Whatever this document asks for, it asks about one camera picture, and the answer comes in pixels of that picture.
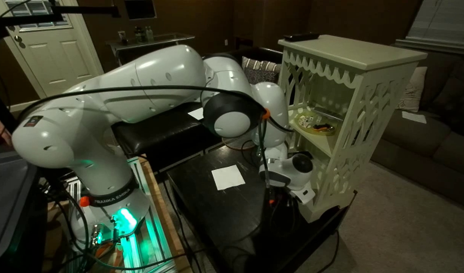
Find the white door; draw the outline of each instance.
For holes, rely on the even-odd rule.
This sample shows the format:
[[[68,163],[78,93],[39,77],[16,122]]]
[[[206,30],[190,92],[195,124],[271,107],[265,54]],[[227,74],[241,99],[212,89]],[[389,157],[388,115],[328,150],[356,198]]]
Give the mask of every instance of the white door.
[[[59,2],[77,5],[75,0]],[[0,0],[0,13],[9,7],[12,10],[4,16],[51,12],[46,0]],[[59,93],[103,72],[81,15],[63,15],[63,21],[21,24],[7,30],[4,40],[39,96]]]

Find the white cabinet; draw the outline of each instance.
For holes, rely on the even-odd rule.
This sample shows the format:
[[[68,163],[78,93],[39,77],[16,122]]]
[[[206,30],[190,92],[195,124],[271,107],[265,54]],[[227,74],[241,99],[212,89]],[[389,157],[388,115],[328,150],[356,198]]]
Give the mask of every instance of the white cabinet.
[[[315,197],[300,210],[307,221],[344,207],[388,124],[401,89],[426,52],[321,34],[286,42],[278,84],[291,101],[291,147],[313,156]],[[319,133],[313,125],[333,125]]]

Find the floor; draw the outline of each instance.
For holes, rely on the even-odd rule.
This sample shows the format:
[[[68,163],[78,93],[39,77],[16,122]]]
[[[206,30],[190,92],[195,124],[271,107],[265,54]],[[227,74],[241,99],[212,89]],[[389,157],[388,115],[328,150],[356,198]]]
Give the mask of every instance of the floor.
[[[297,273],[318,271],[335,244],[336,236],[325,239]],[[198,259],[201,271],[213,271],[204,256]],[[324,271],[464,273],[464,207],[369,163],[339,225],[336,259]]]

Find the paper sheet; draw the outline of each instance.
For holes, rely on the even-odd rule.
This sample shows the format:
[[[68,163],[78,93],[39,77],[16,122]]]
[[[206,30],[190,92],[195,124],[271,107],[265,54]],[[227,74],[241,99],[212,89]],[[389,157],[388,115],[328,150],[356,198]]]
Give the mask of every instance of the paper sheet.
[[[203,107],[194,109],[187,112],[187,115],[190,115],[195,119],[203,119]]]
[[[236,165],[212,169],[212,175],[218,190],[245,183]]]
[[[421,115],[421,113],[412,113],[412,112],[401,110],[401,118],[410,119],[410,121],[413,121],[413,122],[422,122],[422,124],[426,124],[426,116]]]

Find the door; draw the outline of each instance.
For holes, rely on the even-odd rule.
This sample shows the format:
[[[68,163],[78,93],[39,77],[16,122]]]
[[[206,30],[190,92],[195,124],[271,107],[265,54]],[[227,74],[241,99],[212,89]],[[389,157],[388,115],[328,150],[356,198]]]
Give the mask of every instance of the door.
[[[75,0],[59,0],[59,4],[77,5]],[[0,0],[0,13],[7,8],[4,16],[51,13],[46,0]],[[7,30],[4,40],[39,96],[59,93],[103,72],[81,15]]]

